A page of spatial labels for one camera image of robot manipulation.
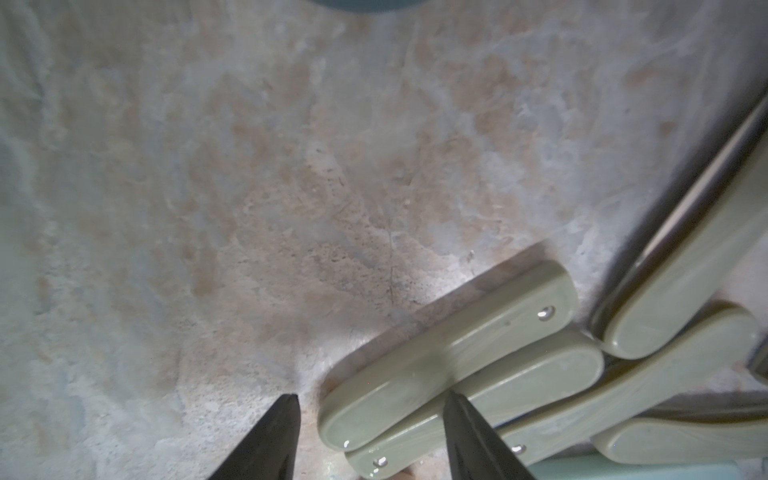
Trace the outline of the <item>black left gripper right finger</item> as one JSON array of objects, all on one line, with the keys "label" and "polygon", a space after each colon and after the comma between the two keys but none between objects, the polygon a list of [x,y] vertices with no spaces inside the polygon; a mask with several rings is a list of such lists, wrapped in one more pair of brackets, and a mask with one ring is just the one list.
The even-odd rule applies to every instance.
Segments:
[{"label": "black left gripper right finger", "polygon": [[466,396],[449,391],[443,408],[453,480],[534,480]]}]

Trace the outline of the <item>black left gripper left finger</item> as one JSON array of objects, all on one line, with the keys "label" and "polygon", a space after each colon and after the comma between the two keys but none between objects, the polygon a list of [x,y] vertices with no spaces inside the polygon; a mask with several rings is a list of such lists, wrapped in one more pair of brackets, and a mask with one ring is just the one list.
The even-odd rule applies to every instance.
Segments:
[{"label": "black left gripper left finger", "polygon": [[279,396],[210,479],[291,480],[300,428],[298,396]]}]

